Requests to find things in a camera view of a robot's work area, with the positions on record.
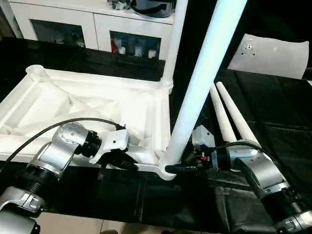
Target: robotic arm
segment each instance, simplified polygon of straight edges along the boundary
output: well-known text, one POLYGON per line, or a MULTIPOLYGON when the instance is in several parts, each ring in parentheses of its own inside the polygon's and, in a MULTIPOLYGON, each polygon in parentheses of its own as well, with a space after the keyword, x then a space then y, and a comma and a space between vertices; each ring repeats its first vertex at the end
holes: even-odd
POLYGON ((82 154, 92 164, 113 164, 137 170, 136 161, 123 154, 127 151, 126 129, 96 132, 72 122, 61 125, 52 141, 45 144, 18 176, 16 187, 8 187, 0 196, 0 234, 38 234, 40 226, 30 217, 38 217, 48 195, 61 179, 74 154, 82 154), (118 152, 111 157, 109 153, 118 152))
MULTIPOLYGON (((213 135, 203 126, 193 131, 192 140, 195 164, 167 166, 167 172, 178 174, 210 168, 240 170, 279 233, 299 233, 312 228, 312 211, 304 206, 300 195, 256 143, 238 141, 215 147, 213 135)), ((38 217, 43 211, 49 194, 74 154, 88 157, 92 164, 106 166, 110 163, 137 170, 136 161, 123 154, 128 142, 129 134, 125 129, 107 132, 99 138, 96 132, 79 123, 61 125, 52 141, 39 150, 18 176, 16 186, 7 188, 0 196, 0 234, 40 233, 40 226, 31 217, 38 217)))
POLYGON ((195 160, 189 165, 166 166, 173 174, 218 168, 240 170, 271 216, 278 233, 312 230, 312 211, 294 191, 275 163, 252 141, 240 140, 215 147, 213 135, 203 126, 192 133, 195 160))

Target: white cabinet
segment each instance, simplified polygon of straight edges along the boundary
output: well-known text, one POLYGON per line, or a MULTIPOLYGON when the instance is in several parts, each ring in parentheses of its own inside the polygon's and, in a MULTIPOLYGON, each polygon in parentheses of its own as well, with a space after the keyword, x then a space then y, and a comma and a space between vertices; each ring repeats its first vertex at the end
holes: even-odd
POLYGON ((11 3, 25 39, 98 49, 93 13, 11 3))
POLYGON ((166 60, 172 25, 100 14, 94 14, 94 19, 99 50, 112 52, 111 40, 115 40, 125 54, 135 55, 140 50, 141 56, 148 57, 150 51, 166 60))
POLYGON ((9 0, 25 39, 167 60, 173 16, 111 9, 107 0, 9 0))

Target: white tray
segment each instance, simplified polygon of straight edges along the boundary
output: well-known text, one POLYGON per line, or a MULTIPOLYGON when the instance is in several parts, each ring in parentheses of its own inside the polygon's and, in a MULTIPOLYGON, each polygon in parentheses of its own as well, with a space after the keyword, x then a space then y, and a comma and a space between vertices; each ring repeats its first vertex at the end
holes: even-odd
MULTIPOLYGON (((27 139, 44 128, 76 117, 98 117, 126 124, 139 139, 129 154, 141 171, 161 177, 158 161, 170 140, 168 90, 158 82, 44 69, 33 65, 27 75, 0 103, 0 160, 6 160, 27 139)), ((81 121, 99 135, 114 126, 81 121)), ((13 161, 29 162, 40 147, 51 141, 53 129, 24 148, 13 161)), ((71 165, 92 166, 74 156, 71 165)))

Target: white tapered leg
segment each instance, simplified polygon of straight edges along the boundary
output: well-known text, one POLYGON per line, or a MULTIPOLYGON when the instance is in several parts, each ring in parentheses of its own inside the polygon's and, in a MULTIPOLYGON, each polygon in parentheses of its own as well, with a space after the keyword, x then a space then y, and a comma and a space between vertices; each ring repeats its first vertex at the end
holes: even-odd
POLYGON ((214 84, 211 86, 210 95, 214 104, 214 111, 218 119, 218 123, 219 123, 219 127, 221 130, 223 140, 228 141, 228 142, 237 141, 234 131, 232 129, 232 126, 230 124, 229 118, 223 107, 219 93, 216 90, 216 87, 214 84))
POLYGON ((244 140, 252 140, 259 144, 257 138, 255 138, 254 133, 251 131, 250 127, 248 126, 247 122, 245 121, 244 117, 242 116, 241 112, 235 105, 234 101, 232 100, 231 96, 229 95, 228 91, 224 87, 222 82, 218 82, 216 84, 220 95, 239 131, 240 136, 244 140))

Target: white furniture piece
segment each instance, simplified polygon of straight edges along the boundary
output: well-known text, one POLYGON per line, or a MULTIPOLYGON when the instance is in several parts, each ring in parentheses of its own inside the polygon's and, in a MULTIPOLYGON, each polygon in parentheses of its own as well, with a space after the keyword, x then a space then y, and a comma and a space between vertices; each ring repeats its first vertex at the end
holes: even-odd
POLYGON ((9 1, 26 39, 52 41, 54 36, 56 42, 63 43, 57 30, 65 28, 65 31, 74 33, 79 31, 86 48, 111 52, 112 33, 119 33, 123 40, 128 34, 152 41, 153 45, 148 49, 156 50, 161 60, 167 58, 174 16, 160 19, 138 15, 132 9, 113 10, 107 0, 9 1))
MULTIPOLYGON (((6 160, 31 135, 53 122, 73 117, 101 117, 126 124, 127 130, 136 139, 130 142, 127 153, 138 161, 140 171, 154 172, 164 180, 170 180, 171 176, 165 175, 159 166, 159 160, 170 140, 168 96, 173 87, 174 67, 169 67, 168 62, 170 66, 175 66, 187 3, 187 0, 177 2, 174 29, 168 40, 171 45, 165 65, 168 76, 160 82, 56 71, 44 69, 40 65, 28 67, 24 79, 0 103, 0 160, 6 160)), ((12 2, 11 5, 14 11, 20 10, 21 14, 28 7, 35 7, 38 11, 47 8, 50 10, 50 7, 25 3, 12 2)), ((29 11, 28 14, 32 14, 32 17, 26 19, 27 27, 31 26, 31 20, 38 19, 36 16, 54 19, 58 23, 71 23, 72 19, 65 16, 70 11, 76 17, 83 17, 79 21, 83 31, 94 31, 92 28, 85 28, 90 15, 94 16, 91 13, 59 8, 54 11, 60 15, 46 16, 45 12, 29 11)), ((143 16, 132 14, 131 17, 143 16)), ((92 40, 85 42, 92 46, 92 40)), ((111 126, 101 123, 85 121, 82 124, 99 133, 113 130, 110 129, 111 126)), ((40 136, 23 149, 14 161, 28 162, 45 142, 50 141, 51 134, 53 132, 40 136)), ((71 165, 90 166, 81 156, 76 156, 71 165)))

